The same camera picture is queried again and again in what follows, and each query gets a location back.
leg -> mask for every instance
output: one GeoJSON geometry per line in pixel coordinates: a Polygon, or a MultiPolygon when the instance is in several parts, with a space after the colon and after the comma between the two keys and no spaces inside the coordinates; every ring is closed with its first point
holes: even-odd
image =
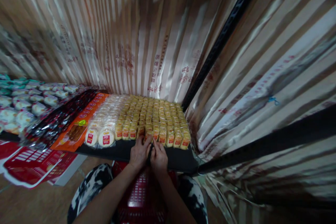
{"type": "Polygon", "coordinates": [[[77,189],[68,211],[68,223],[71,224],[87,204],[112,181],[111,166],[101,164],[93,168],[77,189]]]}
{"type": "Polygon", "coordinates": [[[191,215],[197,223],[208,223],[203,194],[197,182],[189,176],[180,176],[178,179],[180,185],[177,191],[191,215]]]}

food label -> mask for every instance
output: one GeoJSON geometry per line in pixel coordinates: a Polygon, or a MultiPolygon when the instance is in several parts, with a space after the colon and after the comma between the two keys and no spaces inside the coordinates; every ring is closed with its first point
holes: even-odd
{"type": "Polygon", "coordinates": [[[110,136],[103,136],[103,145],[104,144],[109,144],[110,143],[110,136]]]}
{"type": "Polygon", "coordinates": [[[88,144],[91,144],[92,143],[92,137],[93,135],[92,134],[89,134],[88,137],[87,137],[87,142],[88,144]]]}

red plastic basket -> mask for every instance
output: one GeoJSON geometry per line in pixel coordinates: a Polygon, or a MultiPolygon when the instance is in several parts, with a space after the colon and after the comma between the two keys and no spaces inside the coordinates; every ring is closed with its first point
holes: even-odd
{"type": "Polygon", "coordinates": [[[0,140],[0,159],[4,159],[12,155],[20,148],[16,142],[7,142],[0,140]]]}
{"type": "MultiPolygon", "coordinates": [[[[115,162],[112,167],[113,177],[116,177],[127,163],[115,162]]],[[[175,172],[169,172],[176,187],[175,172]]],[[[128,187],[118,205],[120,223],[165,223],[167,208],[161,196],[160,185],[154,174],[145,169],[128,187]]]]}
{"type": "Polygon", "coordinates": [[[21,147],[4,162],[4,176],[15,185],[33,188],[60,176],[76,156],[58,150],[42,152],[21,147]]]}

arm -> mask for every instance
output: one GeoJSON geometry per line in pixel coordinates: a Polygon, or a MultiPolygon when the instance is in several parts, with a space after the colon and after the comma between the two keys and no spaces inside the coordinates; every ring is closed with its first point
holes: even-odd
{"type": "Polygon", "coordinates": [[[146,163],[152,138],[148,137],[144,144],[142,139],[143,137],[139,137],[132,147],[129,164],[86,206],[74,224],[110,223],[126,189],[146,163]]]}
{"type": "Polygon", "coordinates": [[[187,206],[175,189],[167,172],[168,157],[161,143],[153,141],[150,163],[163,192],[172,223],[196,223],[187,206]]]}

tiled floor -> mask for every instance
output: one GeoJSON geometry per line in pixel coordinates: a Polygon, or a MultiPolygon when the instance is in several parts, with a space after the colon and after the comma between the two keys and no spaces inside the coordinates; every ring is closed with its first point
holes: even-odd
{"type": "MultiPolygon", "coordinates": [[[[93,167],[110,160],[88,157],[64,187],[43,183],[34,189],[10,184],[0,175],[0,223],[66,223],[67,212],[78,186],[93,167]]],[[[207,200],[209,223],[225,223],[220,210],[207,200]]]]}

